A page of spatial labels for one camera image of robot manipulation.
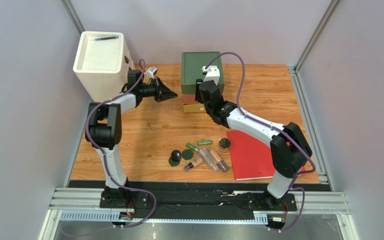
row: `gray wall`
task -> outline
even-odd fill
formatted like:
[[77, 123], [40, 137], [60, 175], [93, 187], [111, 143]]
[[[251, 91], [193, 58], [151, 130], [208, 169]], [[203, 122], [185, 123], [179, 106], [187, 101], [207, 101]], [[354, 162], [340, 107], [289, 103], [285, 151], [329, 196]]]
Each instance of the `gray wall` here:
[[[72, 0], [86, 31], [125, 34], [134, 61], [233, 51], [249, 64], [294, 65], [330, 0]], [[233, 56], [224, 63], [238, 64]]]
[[38, 238], [73, 164], [91, 100], [78, 41], [59, 0], [0, 1], [0, 239]]
[[384, 1], [342, 1], [301, 77], [360, 238], [384, 239]]

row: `green tube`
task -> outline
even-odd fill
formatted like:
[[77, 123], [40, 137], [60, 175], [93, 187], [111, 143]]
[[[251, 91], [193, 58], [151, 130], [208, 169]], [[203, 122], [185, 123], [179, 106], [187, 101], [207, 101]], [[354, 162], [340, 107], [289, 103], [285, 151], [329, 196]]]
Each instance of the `green tube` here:
[[211, 141], [211, 140], [204, 140], [204, 141], [199, 141], [196, 143], [196, 145], [198, 145], [198, 146], [211, 145], [211, 144], [213, 144], [213, 141]]
[[186, 147], [190, 148], [192, 151], [198, 152], [200, 149], [197, 148], [196, 146], [190, 144], [189, 142], [186, 143]]

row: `styrofoam container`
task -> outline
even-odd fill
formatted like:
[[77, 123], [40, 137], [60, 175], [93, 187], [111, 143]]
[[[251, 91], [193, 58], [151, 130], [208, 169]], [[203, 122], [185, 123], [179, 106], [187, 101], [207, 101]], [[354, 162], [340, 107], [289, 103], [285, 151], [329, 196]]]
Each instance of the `styrofoam container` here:
[[[96, 40], [115, 37], [115, 39]], [[84, 31], [79, 39], [73, 71], [95, 102], [120, 94], [128, 71], [135, 69], [120, 32]]]

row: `wooden surface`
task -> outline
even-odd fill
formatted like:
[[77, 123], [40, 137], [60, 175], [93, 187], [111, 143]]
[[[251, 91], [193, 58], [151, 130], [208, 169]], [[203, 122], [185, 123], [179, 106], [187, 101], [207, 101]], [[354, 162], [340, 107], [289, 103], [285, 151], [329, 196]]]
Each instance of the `wooden surface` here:
[[[141, 104], [122, 115], [122, 139], [119, 144], [122, 166], [130, 181], [176, 182], [235, 182], [229, 153], [220, 153], [229, 166], [227, 172], [211, 171], [205, 163], [190, 171], [183, 167], [190, 161], [181, 160], [172, 167], [168, 160], [173, 150], [183, 151], [187, 142], [196, 145], [200, 140], [212, 140], [217, 147], [229, 129], [215, 124], [206, 113], [183, 113], [181, 65], [156, 64], [158, 77], [179, 97], [157, 103], [145, 98]], [[286, 65], [246, 65], [245, 83], [240, 103], [250, 113], [272, 122], [297, 123], [304, 130], [296, 96]], [[223, 96], [236, 101], [241, 81], [240, 65], [223, 65], [225, 88]], [[104, 180], [102, 162], [84, 137], [71, 175], [73, 180]], [[240, 182], [270, 182], [259, 179]], [[319, 183], [316, 172], [301, 176], [298, 183]]]

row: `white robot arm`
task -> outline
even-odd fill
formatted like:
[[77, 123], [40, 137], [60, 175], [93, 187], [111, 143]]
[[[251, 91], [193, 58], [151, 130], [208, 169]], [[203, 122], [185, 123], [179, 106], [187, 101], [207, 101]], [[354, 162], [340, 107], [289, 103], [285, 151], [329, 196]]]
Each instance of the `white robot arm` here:
[[268, 207], [279, 204], [287, 194], [296, 174], [306, 164], [307, 158], [276, 129], [288, 134], [310, 157], [312, 150], [299, 126], [293, 122], [288, 125], [271, 122], [243, 108], [240, 110], [236, 104], [223, 99], [219, 87], [213, 80], [197, 80], [196, 94], [196, 100], [204, 104], [205, 111], [216, 124], [244, 132], [270, 147], [276, 171], [265, 192], [267, 198], [265, 201]]
[[[96, 149], [100, 156], [102, 165], [105, 166], [105, 184], [110, 189], [118, 189], [116, 183], [126, 186], [128, 185], [127, 176], [123, 170], [120, 159], [120, 151], [118, 143], [122, 136], [121, 115], [130, 109], [137, 107], [143, 98], [153, 97], [155, 101], [161, 102], [176, 98], [178, 95], [166, 87], [163, 82], [156, 77], [157, 68], [151, 67], [146, 76], [149, 78], [149, 83], [144, 84], [141, 80], [134, 88], [133, 86], [138, 81], [141, 75], [139, 70], [131, 70], [128, 72], [127, 89], [131, 89], [130, 93], [123, 94], [117, 100], [103, 104], [99, 109], [94, 112], [89, 122], [89, 132], [91, 138], [103, 148], [106, 153], [106, 161], [103, 153]], [[92, 102], [88, 107], [90, 114], [99, 102]], [[99, 120], [107, 119], [107, 123], [98, 123]]]

